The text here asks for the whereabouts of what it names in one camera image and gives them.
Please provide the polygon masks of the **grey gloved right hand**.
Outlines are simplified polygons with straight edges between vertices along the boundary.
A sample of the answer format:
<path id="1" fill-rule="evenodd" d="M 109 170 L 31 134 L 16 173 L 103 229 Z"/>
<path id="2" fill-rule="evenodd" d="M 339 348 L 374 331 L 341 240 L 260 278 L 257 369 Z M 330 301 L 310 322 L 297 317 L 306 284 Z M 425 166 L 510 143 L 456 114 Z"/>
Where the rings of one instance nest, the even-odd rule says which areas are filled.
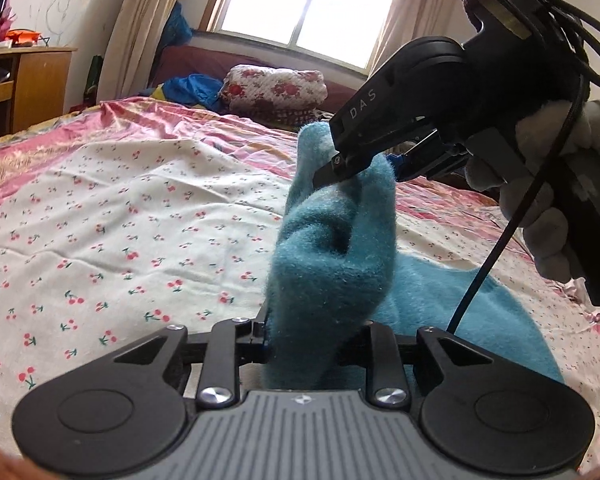
<path id="1" fill-rule="evenodd" d="M 516 125 L 515 139 L 532 174 L 540 170 L 570 107 L 568 101 L 550 102 Z M 547 176 L 546 183 L 520 222 L 536 270 L 543 278 L 559 283 L 567 283 L 576 276 L 573 266 L 577 259 L 565 252 L 571 222 L 556 198 L 582 192 L 582 186 L 577 184 L 568 164 L 587 150 L 600 155 L 600 100 L 583 105 L 566 146 L 553 166 L 554 171 Z"/>

